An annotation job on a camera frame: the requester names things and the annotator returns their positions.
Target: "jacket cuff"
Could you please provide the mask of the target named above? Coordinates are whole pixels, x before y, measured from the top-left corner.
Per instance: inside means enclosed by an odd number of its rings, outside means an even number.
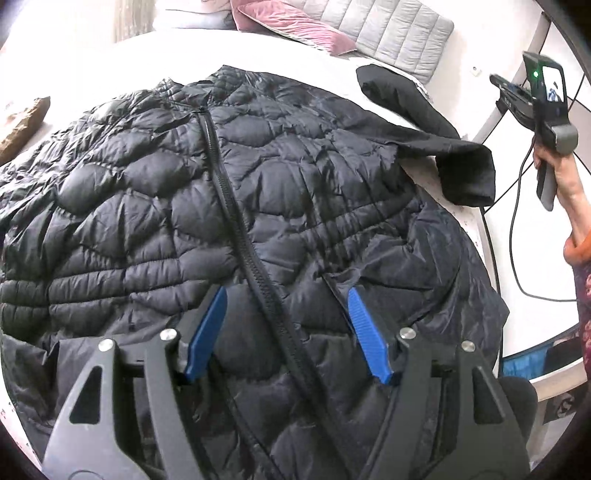
[[[571,233],[564,244],[564,259],[572,267],[589,262],[591,260],[591,232],[578,246],[574,245],[573,235]]]

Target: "curtain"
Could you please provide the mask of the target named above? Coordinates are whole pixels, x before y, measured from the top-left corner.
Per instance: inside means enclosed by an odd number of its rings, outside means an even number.
[[[113,39],[118,42],[152,31],[155,0],[115,0]]]

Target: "blue fabric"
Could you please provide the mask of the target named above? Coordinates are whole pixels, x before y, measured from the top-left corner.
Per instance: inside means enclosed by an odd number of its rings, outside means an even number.
[[[506,377],[521,377],[531,380],[542,376],[546,353],[551,345],[540,347],[538,350],[516,356],[503,363],[503,373]]]

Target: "patterned clothing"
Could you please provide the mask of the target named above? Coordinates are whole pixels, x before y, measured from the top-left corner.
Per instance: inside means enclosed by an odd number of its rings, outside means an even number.
[[[564,246],[564,258],[573,267],[583,363],[591,379],[591,233],[578,246],[571,236]]]

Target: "metal screw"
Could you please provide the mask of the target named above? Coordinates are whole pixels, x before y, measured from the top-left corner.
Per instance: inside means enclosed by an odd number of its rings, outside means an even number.
[[[177,331],[174,328],[166,328],[160,332],[160,340],[164,340],[165,342],[173,340],[176,336]]]
[[[474,345],[474,343],[470,340],[464,340],[462,342],[462,350],[468,353],[472,353],[474,350],[476,350],[476,345]]]
[[[415,338],[417,336],[417,332],[415,332],[410,327],[404,327],[404,328],[400,329],[400,336],[402,338],[404,338],[405,340],[412,340],[413,338]]]
[[[110,338],[105,338],[99,342],[99,350],[101,352],[108,352],[115,346],[115,342]]]

